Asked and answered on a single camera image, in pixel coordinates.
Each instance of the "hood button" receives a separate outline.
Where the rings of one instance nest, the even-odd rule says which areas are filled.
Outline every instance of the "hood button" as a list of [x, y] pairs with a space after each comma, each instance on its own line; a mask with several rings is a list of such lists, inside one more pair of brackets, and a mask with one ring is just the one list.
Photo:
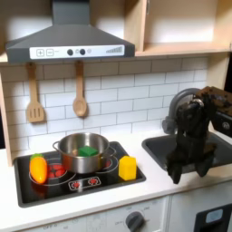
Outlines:
[[80, 54], [81, 54], [81, 55], [85, 55], [85, 50], [84, 50], [84, 49], [81, 49], [81, 50], [80, 50]]
[[69, 50], [67, 51], [67, 53], [68, 53], [69, 55], [73, 55], [73, 50], [72, 50], [72, 49], [69, 49]]

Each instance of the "oven knob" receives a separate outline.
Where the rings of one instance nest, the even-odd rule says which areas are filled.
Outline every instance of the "oven knob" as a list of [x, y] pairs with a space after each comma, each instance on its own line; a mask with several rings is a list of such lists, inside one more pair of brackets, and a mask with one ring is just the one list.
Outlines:
[[126, 218], [126, 224], [130, 231], [137, 231], [144, 223], [144, 217], [140, 212], [133, 212]]

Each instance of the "wooden spoon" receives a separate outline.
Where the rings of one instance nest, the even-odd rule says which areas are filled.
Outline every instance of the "wooden spoon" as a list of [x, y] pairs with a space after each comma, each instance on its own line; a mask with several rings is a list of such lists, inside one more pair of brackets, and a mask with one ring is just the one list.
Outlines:
[[73, 102], [73, 110], [79, 117], [87, 112], [87, 104], [83, 98], [83, 62], [76, 63], [76, 99]]

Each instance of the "white wall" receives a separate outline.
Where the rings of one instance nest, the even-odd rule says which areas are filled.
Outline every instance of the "white wall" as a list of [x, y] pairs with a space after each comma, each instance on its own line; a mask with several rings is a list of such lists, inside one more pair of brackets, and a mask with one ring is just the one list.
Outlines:
[[74, 64], [38, 63], [37, 85], [46, 121], [28, 123], [26, 69], [23, 65], [1, 66], [12, 150], [51, 150], [56, 140], [81, 131], [107, 135], [159, 130], [175, 94], [205, 87], [207, 68], [207, 57], [86, 62], [84, 94], [89, 114], [81, 119], [73, 112]]

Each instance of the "black stovetop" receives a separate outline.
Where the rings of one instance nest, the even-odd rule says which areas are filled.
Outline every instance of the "black stovetop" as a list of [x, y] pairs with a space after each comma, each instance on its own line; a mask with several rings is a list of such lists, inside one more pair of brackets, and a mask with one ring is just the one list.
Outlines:
[[144, 181], [146, 178], [139, 168], [135, 180], [125, 181], [119, 177], [118, 161], [127, 152], [118, 142], [111, 142], [111, 146], [117, 150], [117, 154], [106, 160], [106, 168], [87, 175], [64, 170], [58, 152], [44, 153], [48, 162], [48, 180], [43, 185], [37, 184], [30, 176], [31, 156], [15, 159], [14, 170], [19, 206], [26, 208]]

